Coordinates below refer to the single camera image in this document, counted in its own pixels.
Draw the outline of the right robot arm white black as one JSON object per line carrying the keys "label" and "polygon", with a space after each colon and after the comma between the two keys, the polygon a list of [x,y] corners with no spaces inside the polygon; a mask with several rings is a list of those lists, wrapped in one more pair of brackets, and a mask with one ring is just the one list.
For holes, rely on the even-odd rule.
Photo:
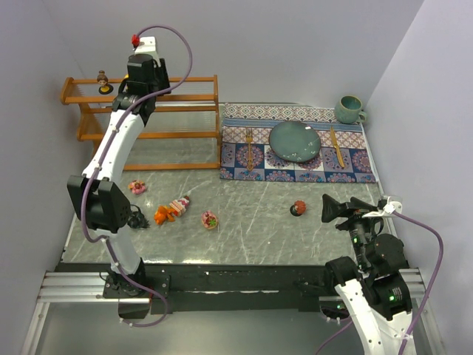
{"label": "right robot arm white black", "polygon": [[408,327],[413,319],[412,299],[401,270],[409,264],[404,244],[385,233],[384,220],[401,212],[396,197],[384,197],[371,205],[351,197],[341,203],[322,196],[321,220],[347,231],[355,259],[340,257],[326,264],[330,287],[341,297],[366,354],[415,354]]}

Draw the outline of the brown bun hair doll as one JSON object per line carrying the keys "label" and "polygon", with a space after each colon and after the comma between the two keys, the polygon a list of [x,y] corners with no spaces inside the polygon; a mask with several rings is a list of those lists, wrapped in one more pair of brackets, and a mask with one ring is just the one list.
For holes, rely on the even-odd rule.
{"label": "brown bun hair doll", "polygon": [[113,86],[109,83],[109,79],[106,76],[106,73],[103,70],[98,72],[98,76],[96,78],[97,83],[99,84],[98,92],[101,95],[108,95],[111,94],[114,90]]}

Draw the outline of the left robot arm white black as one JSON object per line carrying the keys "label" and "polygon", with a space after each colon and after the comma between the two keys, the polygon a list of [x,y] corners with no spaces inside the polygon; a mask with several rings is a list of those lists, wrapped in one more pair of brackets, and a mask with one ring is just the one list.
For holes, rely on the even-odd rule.
{"label": "left robot arm white black", "polygon": [[110,276],[121,287],[143,288],[142,258],[129,237],[129,199],[118,187],[125,162],[155,110],[156,97],[170,91],[164,59],[149,54],[129,56],[127,78],[118,88],[106,133],[81,175],[72,175],[67,190],[84,237],[101,242],[110,258]]}

